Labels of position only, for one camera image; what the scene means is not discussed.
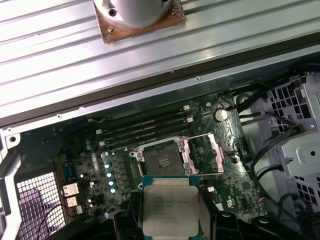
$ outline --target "cpu socket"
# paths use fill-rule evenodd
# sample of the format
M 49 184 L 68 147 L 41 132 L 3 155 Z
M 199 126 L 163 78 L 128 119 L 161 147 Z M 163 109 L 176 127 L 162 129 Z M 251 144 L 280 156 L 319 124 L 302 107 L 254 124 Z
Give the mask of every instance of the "cpu socket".
M 140 174 L 151 176 L 174 176 L 198 174 L 194 161 L 190 157 L 189 140 L 209 138 L 212 151 L 216 153 L 218 174 L 223 173 L 223 153 L 212 133 L 186 137 L 173 136 L 138 146 L 130 152 L 136 158 Z

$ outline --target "aluminum panel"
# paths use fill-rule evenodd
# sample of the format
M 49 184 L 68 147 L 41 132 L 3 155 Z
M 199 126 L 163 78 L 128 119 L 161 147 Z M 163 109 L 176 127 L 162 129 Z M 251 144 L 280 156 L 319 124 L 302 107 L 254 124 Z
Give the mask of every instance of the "aluminum panel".
M 14 3 L 25 4 L 0 2 L 0 13 Z M 315 0 L 182 3 L 185 26 L 114 45 L 103 44 L 91 1 L 0 14 L 0 118 L 319 31 Z

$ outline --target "ram slot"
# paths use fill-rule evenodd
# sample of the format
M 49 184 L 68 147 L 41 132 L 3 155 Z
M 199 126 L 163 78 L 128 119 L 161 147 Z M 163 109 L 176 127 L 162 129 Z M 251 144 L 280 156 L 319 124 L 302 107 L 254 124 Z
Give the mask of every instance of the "ram slot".
M 168 121 L 174 121 L 177 119 L 186 118 L 189 115 L 190 115 L 189 110 L 180 109 L 180 112 L 177 112 L 177 110 L 173 110 L 170 112 L 131 121 L 129 123 L 130 124 L 129 126 L 128 125 L 115 126 L 113 127 L 113 129 L 116 128 L 115 130 L 105 129 L 103 130 L 102 135 L 105 137 L 112 134 L 122 134 L 128 131 L 135 131 L 141 128 L 145 128 L 147 126 L 152 126 L 155 124 L 161 124 L 161 123 L 166 123 Z
M 162 122 L 160 124 L 148 124 L 143 126 L 143 128 L 138 128 L 133 131 L 125 131 L 122 134 L 115 133 L 114 135 L 104 138 L 103 140 L 106 142 L 110 142 L 110 141 L 117 141 L 117 140 L 122 140 L 126 138 L 134 138 L 139 135 L 147 134 L 148 132 L 153 132 L 158 129 L 167 128 L 168 126 L 170 127 L 175 125 L 182 125 L 183 123 L 187 123 L 187 122 L 188 122 L 187 118 L 180 118 L 180 119 L 175 119 L 167 122 Z
M 131 145 L 139 146 L 143 143 L 154 142 L 156 140 L 164 139 L 170 136 L 181 135 L 181 133 L 188 131 L 188 129 L 189 129 L 189 125 L 185 123 L 180 127 L 175 127 L 175 128 L 169 127 L 169 128 L 166 128 L 165 130 L 161 129 L 159 131 L 151 132 L 148 135 L 140 135 L 135 139 L 127 138 L 124 141 L 112 142 L 112 143 L 106 144 L 105 147 L 109 150 L 114 150 L 114 149 L 129 147 Z

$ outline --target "vent grille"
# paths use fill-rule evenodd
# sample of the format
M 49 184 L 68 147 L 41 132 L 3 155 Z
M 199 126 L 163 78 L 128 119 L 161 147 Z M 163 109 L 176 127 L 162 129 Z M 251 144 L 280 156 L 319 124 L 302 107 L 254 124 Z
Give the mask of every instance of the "vent grille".
M 320 191 L 315 190 L 311 185 L 306 184 L 303 177 L 297 177 L 296 186 L 298 188 L 299 195 L 305 199 L 309 204 L 315 204 L 319 206 L 318 198 L 316 193 L 320 197 Z
M 20 240 L 37 240 L 45 215 L 61 204 L 56 177 L 53 172 L 17 183 L 22 224 Z M 62 206 L 52 210 L 42 223 L 39 240 L 44 240 L 66 224 Z
M 310 119 L 311 113 L 307 103 L 306 93 L 303 87 L 307 78 L 292 80 L 286 84 L 276 87 L 271 90 L 269 95 L 273 112 L 288 120 L 299 121 Z M 279 131 L 281 133 L 288 129 L 288 125 L 277 120 Z

